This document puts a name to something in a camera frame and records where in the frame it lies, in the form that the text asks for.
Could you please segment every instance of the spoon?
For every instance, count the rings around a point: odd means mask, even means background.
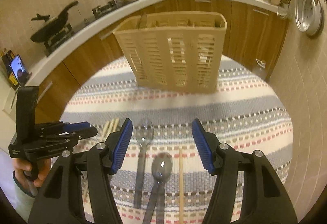
[[[154,184],[150,194],[147,210],[145,211],[143,224],[150,224],[154,208],[157,205],[156,223],[163,224],[165,221],[165,182],[169,179],[173,169],[171,155],[166,152],[159,153],[152,163],[152,176]]]
[[[140,209],[147,147],[153,139],[153,125],[149,119],[140,121],[140,124],[135,129],[135,137],[137,143],[140,145],[140,153],[136,171],[134,208]]]

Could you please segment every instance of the gas stove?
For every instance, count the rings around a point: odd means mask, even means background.
[[[124,2],[116,2],[115,0],[111,0],[103,6],[97,6],[96,8],[93,8],[92,12],[93,12],[95,19],[98,19],[112,11],[115,11],[118,8],[124,7],[128,4],[136,2],[136,1],[138,1],[138,0],[124,1]]]
[[[86,26],[90,25],[97,19],[109,14],[112,11],[115,11],[121,7],[124,7],[130,3],[136,2],[134,1],[126,1],[126,2],[116,2],[115,0],[107,2],[107,4],[103,6],[97,6],[92,9],[93,16],[84,19],[83,22],[77,24],[72,28],[72,26],[68,23],[60,32],[56,35],[52,36],[47,42],[44,42],[46,47],[45,55],[48,57],[52,54],[61,44],[71,38],[74,34],[78,33],[80,30],[84,29]]]
[[[60,32],[52,36],[47,42],[44,42],[46,47],[45,55],[48,57],[72,35],[74,35],[74,31],[71,24],[68,23]]]

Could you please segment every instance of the wooden cabinet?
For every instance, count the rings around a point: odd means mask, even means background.
[[[65,58],[64,64],[80,85],[83,85],[104,66],[123,56],[123,52],[112,31],[123,20],[141,14],[141,11],[137,11],[113,23]]]
[[[227,0],[176,0],[176,4],[178,11],[206,11],[222,14],[227,21],[223,48],[223,54],[227,55],[231,30],[232,2]]]
[[[79,88],[78,82],[61,62],[40,85],[35,123],[60,120],[67,103]]]
[[[176,11],[176,0],[164,0],[142,9],[142,14]]]
[[[256,58],[266,61],[270,77],[285,40],[288,21],[270,11],[232,2],[228,57],[252,70]]]

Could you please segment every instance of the pan handle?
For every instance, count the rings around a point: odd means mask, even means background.
[[[47,22],[50,19],[50,15],[46,15],[46,16],[42,16],[39,13],[36,14],[36,17],[32,18],[31,20],[44,20],[45,22]]]
[[[66,7],[61,11],[61,13],[59,14],[59,16],[65,14],[65,13],[67,13],[68,10],[70,10],[72,7],[74,7],[74,6],[76,6],[76,5],[78,5],[78,1],[71,2],[68,6],[66,6]]]

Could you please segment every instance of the beige plastic basket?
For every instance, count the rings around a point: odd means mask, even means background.
[[[130,17],[113,34],[140,86],[211,93],[226,29],[222,14],[181,11]]]

